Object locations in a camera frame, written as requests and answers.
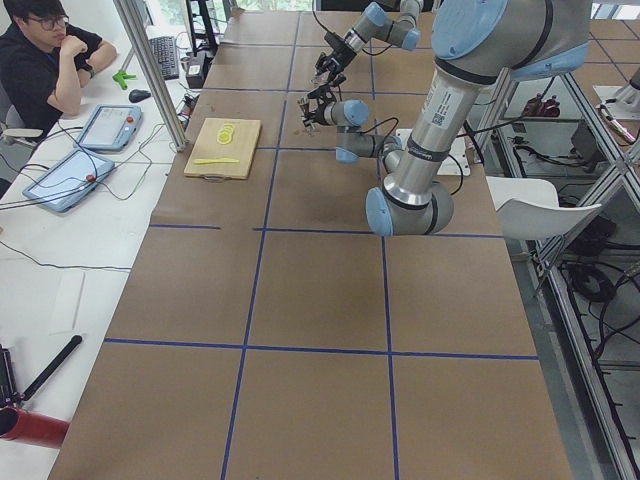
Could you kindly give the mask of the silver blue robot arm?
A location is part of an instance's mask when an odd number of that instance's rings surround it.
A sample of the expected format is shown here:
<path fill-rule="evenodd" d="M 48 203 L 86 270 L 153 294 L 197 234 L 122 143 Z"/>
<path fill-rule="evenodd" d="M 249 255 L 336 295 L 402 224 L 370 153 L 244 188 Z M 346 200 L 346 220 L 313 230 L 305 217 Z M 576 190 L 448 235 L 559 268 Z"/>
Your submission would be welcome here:
<path fill-rule="evenodd" d="M 372 39 L 414 50 L 421 39 L 417 24 L 423 5 L 416 0 L 372 1 L 344 35 L 326 30 L 324 40 L 331 51 L 319 55 L 312 82 L 329 84 L 336 80 Z"/>
<path fill-rule="evenodd" d="M 303 124 L 337 129 L 336 159 L 352 163 L 379 158 L 388 173 L 366 197 L 366 217 L 377 235 L 428 235 L 448 225 L 454 204 L 436 181 L 441 163 L 476 102 L 504 69 L 515 81 L 542 79 L 580 67 L 588 52 L 588 1 L 447 1 L 436 13 L 431 33 L 435 72 L 429 93 L 406 142 L 393 135 L 367 135 L 361 127 L 368 107 L 339 101 L 334 90 L 366 43 L 381 40 L 411 51 L 423 4 L 398 1 L 388 17 L 372 2 L 344 36 L 327 32 L 330 54 L 315 65 L 316 88 L 299 99 Z"/>

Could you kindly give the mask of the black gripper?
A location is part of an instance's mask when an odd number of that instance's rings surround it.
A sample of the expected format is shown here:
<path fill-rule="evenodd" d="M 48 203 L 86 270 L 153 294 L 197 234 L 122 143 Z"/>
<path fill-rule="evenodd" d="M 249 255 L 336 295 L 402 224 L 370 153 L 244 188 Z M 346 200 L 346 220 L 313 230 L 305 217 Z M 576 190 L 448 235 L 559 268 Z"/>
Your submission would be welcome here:
<path fill-rule="evenodd" d="M 334 124 L 332 117 L 334 100 L 330 98 L 329 86 L 316 87 L 306 94 L 306 98 L 316 100 L 316 106 L 310 110 L 310 117 L 302 117 L 302 123 L 307 131 L 316 131 L 316 125 L 331 126 Z"/>
<path fill-rule="evenodd" d="M 354 51 L 349 45 L 335 48 L 331 55 L 321 52 L 315 64 L 316 72 L 324 73 L 323 80 L 326 85 L 337 87 L 346 80 L 343 70 L 356 56 L 357 51 Z"/>

